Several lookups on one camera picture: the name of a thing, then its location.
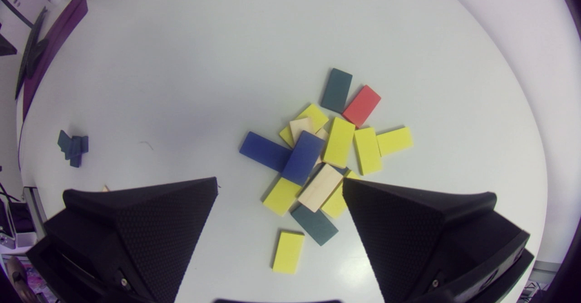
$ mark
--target blue block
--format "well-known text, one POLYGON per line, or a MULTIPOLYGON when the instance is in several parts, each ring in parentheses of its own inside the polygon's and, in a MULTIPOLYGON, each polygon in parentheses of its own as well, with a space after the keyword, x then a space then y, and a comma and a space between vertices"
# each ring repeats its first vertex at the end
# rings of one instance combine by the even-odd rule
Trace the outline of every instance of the blue block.
POLYGON ((89 152, 89 137, 83 136, 81 138, 81 153, 89 152))
POLYGON ((330 72, 329 81, 321 100, 321 107, 343 113, 352 78, 353 75, 334 68, 330 72))
POLYGON ((321 210, 313 212, 301 204, 290 215, 321 246, 338 233, 321 210))
POLYGON ((317 158, 323 150, 323 146, 325 146, 324 140, 309 132, 303 131, 281 173, 281 177, 295 184, 305 185, 309 174, 311 174, 313 167, 315 167, 317 158))
POLYGON ((275 171, 282 171, 291 156, 292 150, 280 146, 262 136, 248 132, 240 153, 275 171))
POLYGON ((78 155, 78 156, 72 156, 72 157, 71 157, 71 162, 70 162, 70 165, 71 165, 72 167, 77 167, 77 168, 78 168, 78 167, 81 167, 81 155, 78 155))
POLYGON ((61 152, 64 152, 64 158, 66 160, 70 159, 70 149, 71 149, 71 138, 63 130, 60 130, 59 139, 57 141, 61 152))
POLYGON ((81 155, 81 137, 80 136, 73 136, 71 138, 71 147, 70 147, 70 156, 73 158, 74 156, 81 155))

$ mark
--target red block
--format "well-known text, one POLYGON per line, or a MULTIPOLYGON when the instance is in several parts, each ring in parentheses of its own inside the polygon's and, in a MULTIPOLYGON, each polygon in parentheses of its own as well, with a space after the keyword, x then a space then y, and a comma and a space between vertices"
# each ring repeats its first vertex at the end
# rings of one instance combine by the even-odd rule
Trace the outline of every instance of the red block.
POLYGON ((381 97, 374 90, 371 90, 367 85, 363 86, 361 91, 355 96, 355 99, 343 111, 343 117, 359 128, 365 123, 365 120, 371 115, 380 100, 381 97))

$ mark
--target yellow block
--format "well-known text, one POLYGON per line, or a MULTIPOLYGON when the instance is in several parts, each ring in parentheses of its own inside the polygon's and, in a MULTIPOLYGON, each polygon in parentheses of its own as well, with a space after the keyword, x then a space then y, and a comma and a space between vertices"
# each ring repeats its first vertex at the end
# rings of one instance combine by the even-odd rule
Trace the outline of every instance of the yellow block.
POLYGON ((414 141, 411 138, 409 127, 402 127, 395 131, 378 135, 377 144, 379 145, 381 156, 386 156, 390 153, 413 147, 414 141))
POLYGON ((300 185, 281 177, 262 203, 279 216, 283 216, 295 203, 300 188, 300 185))
POLYGON ((355 131, 355 150, 357 151, 361 175, 367 175, 383 169, 377 137, 373 127, 355 131))
POLYGON ((311 117, 295 119, 289 123, 289 127, 291 128, 290 133, 292 134, 293 143, 299 140, 299 136, 303 131, 315 134, 315 131, 313 131, 313 119, 311 117))
POLYGON ((333 125, 330 127, 329 141, 323 155, 323 161, 335 167, 345 168, 354 132, 355 125, 335 117, 333 125))
POLYGON ((299 264, 300 252, 303 249, 305 235, 300 233, 291 233, 290 231, 281 231, 274 256, 272 271, 282 272, 283 274, 294 274, 296 266, 299 264))
MULTIPOLYGON (((355 171, 347 171, 345 178, 361 179, 355 171)), ((321 207, 321 210, 332 218, 338 218, 347 208, 347 204, 343 199, 343 181, 337 185, 337 188, 329 196, 326 202, 321 207)))
MULTIPOLYGON (((313 131, 319 131, 321 127, 323 127, 328 121, 329 118, 317 107, 315 104, 311 104, 307 107, 307 109, 303 110, 303 112, 299 113, 299 115, 295 119, 301 119, 311 117, 313 119, 313 131)), ((290 127, 285 127, 280 133, 278 133, 283 140, 293 148, 295 146, 295 141, 292 139, 292 133, 290 132, 290 127)))

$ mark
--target round table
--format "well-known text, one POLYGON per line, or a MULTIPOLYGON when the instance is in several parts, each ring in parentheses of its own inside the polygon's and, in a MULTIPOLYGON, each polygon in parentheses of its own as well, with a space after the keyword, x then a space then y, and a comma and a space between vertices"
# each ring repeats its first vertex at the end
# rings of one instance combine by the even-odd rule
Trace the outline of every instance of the round table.
MULTIPOLYGON (((547 200, 539 132, 510 67, 458 1, 87 2, 27 116, 23 182, 53 216, 68 188, 216 176, 220 194, 176 302, 382 302, 348 212, 324 246, 306 237, 296 274, 272 272, 278 231, 302 230, 261 204, 276 172, 238 153, 248 131, 282 144, 278 132, 319 102, 333 67, 353 74, 350 98, 363 84, 382 97, 367 125, 406 125, 414 137, 363 179, 494 191, 496 211, 531 233, 537 253, 547 200), (64 160, 60 129, 89 135, 81 168, 64 160)), ((348 165, 357 170, 353 151, 348 165)))

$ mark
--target pile of blocks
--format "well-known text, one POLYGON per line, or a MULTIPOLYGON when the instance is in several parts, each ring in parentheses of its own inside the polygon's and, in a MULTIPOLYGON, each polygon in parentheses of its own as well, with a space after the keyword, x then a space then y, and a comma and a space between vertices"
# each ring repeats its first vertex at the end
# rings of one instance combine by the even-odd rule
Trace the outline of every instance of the pile of blocks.
MULTIPOLYGON (((347 168, 352 142, 361 175, 380 171, 382 156, 413 146, 408 127, 378 135, 373 127, 361 129, 381 98, 365 85, 345 108, 352 77, 338 69, 330 73, 321 107, 343 118, 334 117, 329 132, 324 127, 330 119, 311 104, 279 133, 289 147, 249 132, 240 148, 241 154, 280 173, 264 206, 284 216, 298 202, 290 215, 319 245, 338 232, 327 216, 338 218, 347 208, 343 179, 360 179, 347 168)), ((304 239, 303 233, 282 231, 272 270, 294 274, 304 239)))
POLYGON ((57 144, 60 147, 61 152, 64 152, 64 159, 70 160, 70 165, 72 167, 81 167, 81 156, 83 153, 89 152, 88 136, 69 137, 67 133, 60 130, 57 144))

